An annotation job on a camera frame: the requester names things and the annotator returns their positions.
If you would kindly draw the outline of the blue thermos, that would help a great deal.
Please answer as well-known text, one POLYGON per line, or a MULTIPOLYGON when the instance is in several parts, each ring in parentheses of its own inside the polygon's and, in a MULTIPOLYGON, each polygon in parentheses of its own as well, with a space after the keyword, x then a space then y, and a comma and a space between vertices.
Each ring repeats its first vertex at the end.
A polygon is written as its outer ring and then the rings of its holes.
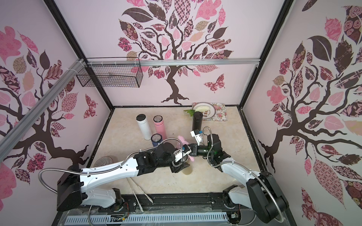
POLYGON ((151 136, 151 142, 152 142, 152 145, 153 147, 157 147, 159 145, 159 143, 161 143, 163 141, 163 137, 161 134, 153 134, 151 136))

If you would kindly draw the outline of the pink towel cloth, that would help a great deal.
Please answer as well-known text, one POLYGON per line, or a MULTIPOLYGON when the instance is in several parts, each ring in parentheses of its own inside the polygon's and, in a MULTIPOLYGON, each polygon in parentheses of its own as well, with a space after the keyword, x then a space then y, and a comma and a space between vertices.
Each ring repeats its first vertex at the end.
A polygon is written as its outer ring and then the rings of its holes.
MULTIPOLYGON (((183 145, 189 145, 189 142, 186 141, 183 136, 178 136, 178 139, 182 142, 183 145)), ((194 157, 192 157, 190 154, 188 154, 188 157, 189 157, 191 162, 195 161, 194 157)))

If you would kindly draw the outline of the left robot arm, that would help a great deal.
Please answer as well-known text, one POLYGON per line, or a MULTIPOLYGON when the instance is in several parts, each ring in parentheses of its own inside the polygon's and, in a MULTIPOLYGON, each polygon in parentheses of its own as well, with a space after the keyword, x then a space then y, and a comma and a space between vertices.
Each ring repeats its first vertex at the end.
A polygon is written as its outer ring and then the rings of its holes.
POLYGON ((189 145, 176 149, 165 142, 111 165, 83 169, 73 165, 57 182, 57 211, 68 211, 80 205, 109 208, 120 202, 120 191, 100 189, 101 185, 153 173, 157 168, 169 167, 171 172, 177 173, 187 166, 184 158, 189 153, 189 145))

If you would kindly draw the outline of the gold thermos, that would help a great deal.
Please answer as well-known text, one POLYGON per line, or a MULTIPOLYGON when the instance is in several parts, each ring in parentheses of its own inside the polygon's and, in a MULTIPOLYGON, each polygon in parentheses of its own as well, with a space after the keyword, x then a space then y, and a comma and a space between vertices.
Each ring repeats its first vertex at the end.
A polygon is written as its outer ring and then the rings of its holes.
POLYGON ((192 169, 192 166, 190 164, 189 161, 187 161, 185 164, 184 164, 185 168, 182 170, 182 173, 184 175, 189 175, 192 173, 193 169, 192 169))

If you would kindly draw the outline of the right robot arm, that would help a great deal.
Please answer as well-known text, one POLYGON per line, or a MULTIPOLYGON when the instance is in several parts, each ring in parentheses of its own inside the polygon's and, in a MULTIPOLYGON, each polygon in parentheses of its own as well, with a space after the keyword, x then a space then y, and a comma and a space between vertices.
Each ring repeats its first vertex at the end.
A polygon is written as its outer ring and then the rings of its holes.
POLYGON ((178 136, 183 148, 183 153, 178 154, 179 157, 202 156, 211 167, 233 177, 243 185, 228 190, 227 200, 253 210, 256 217, 264 223, 272 220, 279 223, 285 221, 283 213, 289 208, 289 204, 271 173, 254 171, 236 162, 222 149, 217 134, 208 135, 207 144, 204 144, 203 134, 192 137, 195 138, 196 144, 178 136))

